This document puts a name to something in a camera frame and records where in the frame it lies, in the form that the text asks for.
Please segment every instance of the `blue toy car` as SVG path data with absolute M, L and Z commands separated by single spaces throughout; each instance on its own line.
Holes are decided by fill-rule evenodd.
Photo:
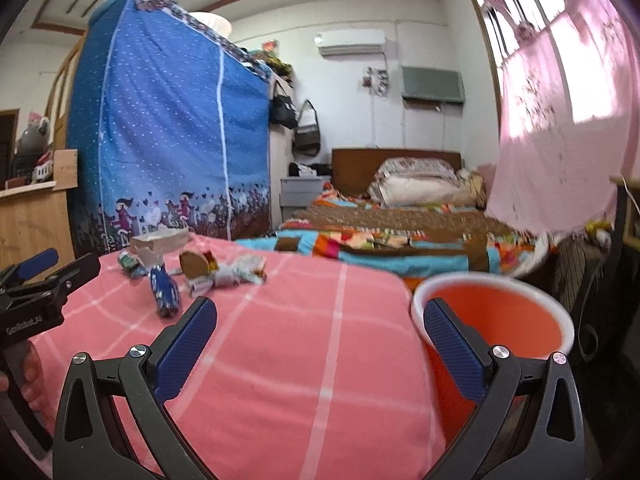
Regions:
M 149 272 L 151 290 L 158 304 L 160 317 L 173 317 L 180 310 L 180 292 L 175 280 L 162 266 L 153 266 Z

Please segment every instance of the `doorframe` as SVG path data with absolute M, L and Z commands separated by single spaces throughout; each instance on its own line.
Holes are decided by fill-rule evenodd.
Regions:
M 11 152 L 14 152 L 15 149 L 15 141 L 18 135 L 18 122 L 20 120 L 20 108 L 13 108 L 12 110 L 0 110 L 0 116 L 12 115 L 15 117 L 14 120 L 14 134 L 11 137 Z
M 17 135 L 18 135 L 18 122 L 20 120 L 20 108 L 13 108 L 11 110 L 0 110 L 0 116 L 7 116 L 7 115 L 12 115 L 14 116 L 14 133 L 11 136 L 11 142 L 9 143 L 9 168 L 11 168 L 11 160 L 12 158 L 14 158 L 14 150 L 15 150 L 15 143 L 17 141 Z M 4 188 L 4 182 L 0 183 L 0 189 Z

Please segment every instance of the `pillow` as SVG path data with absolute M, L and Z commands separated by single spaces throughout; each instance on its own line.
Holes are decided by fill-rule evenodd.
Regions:
M 406 178 L 390 176 L 380 184 L 380 195 L 387 206 L 451 204 L 474 206 L 471 191 L 441 178 Z
M 386 203 L 381 186 L 392 176 L 405 178 L 437 178 L 459 186 L 456 173 L 444 160 L 439 158 L 394 157 L 385 160 L 376 171 L 373 183 L 369 186 L 369 195 L 374 202 Z
M 391 175 L 415 178 L 438 177 L 455 184 L 458 179 L 453 168 L 439 158 L 395 157 L 388 158 L 376 171 L 374 180 L 380 182 Z
M 469 189 L 478 209 L 486 209 L 486 187 L 484 178 L 478 170 L 458 172 L 460 182 Z

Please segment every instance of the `white bucket rim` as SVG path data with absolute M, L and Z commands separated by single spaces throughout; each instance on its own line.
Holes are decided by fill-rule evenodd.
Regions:
M 455 283 L 464 283 L 465 285 L 474 283 L 491 285 L 496 288 L 501 288 L 502 290 L 507 290 L 524 296 L 546 310 L 558 323 L 562 335 L 562 343 L 560 348 L 554 350 L 554 352 L 562 352 L 563 354 L 568 355 L 571 348 L 574 346 L 574 323 L 571 320 L 571 316 L 569 316 L 569 313 L 564 309 L 564 307 L 562 307 L 562 305 L 550 295 L 532 285 L 529 285 L 529 283 L 520 282 L 519 280 L 514 280 L 508 276 L 472 271 L 450 272 L 448 274 L 433 276 L 432 278 L 424 280 L 415 289 L 411 307 L 411 316 L 420 336 L 432 348 L 434 348 L 433 343 L 429 338 L 427 331 L 424 329 L 423 322 L 425 298 L 432 290 L 441 288 L 445 285 L 451 286 Z M 547 359 L 549 355 L 537 356 L 535 359 Z

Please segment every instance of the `door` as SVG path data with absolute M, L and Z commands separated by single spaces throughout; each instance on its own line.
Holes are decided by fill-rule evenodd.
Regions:
M 0 110 L 0 189 L 9 179 L 20 110 Z

